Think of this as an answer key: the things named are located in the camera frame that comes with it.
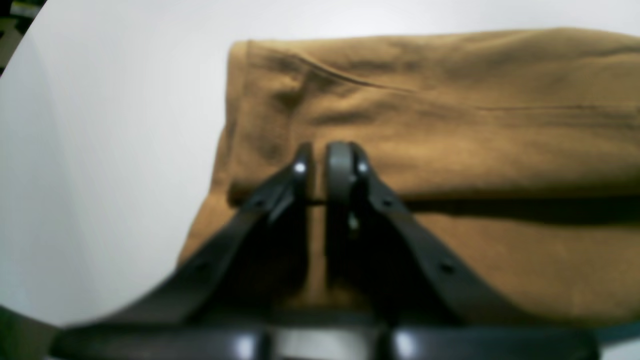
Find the white background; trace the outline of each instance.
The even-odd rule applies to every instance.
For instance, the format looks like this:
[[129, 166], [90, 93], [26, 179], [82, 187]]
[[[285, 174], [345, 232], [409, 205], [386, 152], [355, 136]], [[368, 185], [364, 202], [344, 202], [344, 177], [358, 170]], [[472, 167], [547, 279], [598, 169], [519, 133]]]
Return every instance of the white background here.
[[235, 40], [640, 35], [638, 15], [637, 0], [49, 0], [0, 78], [0, 304], [64, 325], [174, 268], [209, 185]]

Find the folded brown fabric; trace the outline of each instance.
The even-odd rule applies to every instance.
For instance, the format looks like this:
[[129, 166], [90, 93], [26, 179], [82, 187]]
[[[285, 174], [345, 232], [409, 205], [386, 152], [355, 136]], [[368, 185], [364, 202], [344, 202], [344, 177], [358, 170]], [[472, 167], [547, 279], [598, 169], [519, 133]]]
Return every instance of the folded brown fabric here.
[[[188, 258], [301, 142], [359, 143], [382, 180], [507, 299], [550, 322], [640, 317], [640, 38], [583, 29], [239, 42]], [[322, 201], [322, 177], [314, 200]], [[299, 306], [323, 281], [321, 211]]]

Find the hole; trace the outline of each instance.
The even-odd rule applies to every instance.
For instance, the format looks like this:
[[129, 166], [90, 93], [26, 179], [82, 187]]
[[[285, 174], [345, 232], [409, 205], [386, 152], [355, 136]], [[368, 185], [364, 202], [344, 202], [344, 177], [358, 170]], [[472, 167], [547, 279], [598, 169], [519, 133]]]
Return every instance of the hole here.
[[456, 267], [453, 266], [451, 261], [445, 260], [440, 262], [440, 270], [447, 275], [452, 275], [456, 272]]

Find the brown cloth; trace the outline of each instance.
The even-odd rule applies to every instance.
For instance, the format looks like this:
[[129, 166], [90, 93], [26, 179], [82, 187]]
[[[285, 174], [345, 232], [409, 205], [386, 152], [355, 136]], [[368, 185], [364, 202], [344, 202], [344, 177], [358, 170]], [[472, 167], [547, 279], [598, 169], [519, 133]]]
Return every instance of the brown cloth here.
[[[181, 261], [298, 144], [313, 142], [321, 167], [325, 145], [347, 140], [518, 307], [578, 325], [640, 318], [640, 38], [561, 28], [238, 42], [227, 86], [211, 191]], [[299, 302], [349, 305], [324, 290], [313, 244]]]

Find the white table surface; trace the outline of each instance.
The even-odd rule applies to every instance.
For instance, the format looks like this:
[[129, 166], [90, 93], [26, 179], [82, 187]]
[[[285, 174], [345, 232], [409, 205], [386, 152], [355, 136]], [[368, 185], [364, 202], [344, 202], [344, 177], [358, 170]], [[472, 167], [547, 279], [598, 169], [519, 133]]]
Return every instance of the white table surface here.
[[0, 78], [0, 304], [65, 325], [169, 274], [209, 185], [235, 40], [640, 35], [638, 15], [637, 0], [49, 0]]

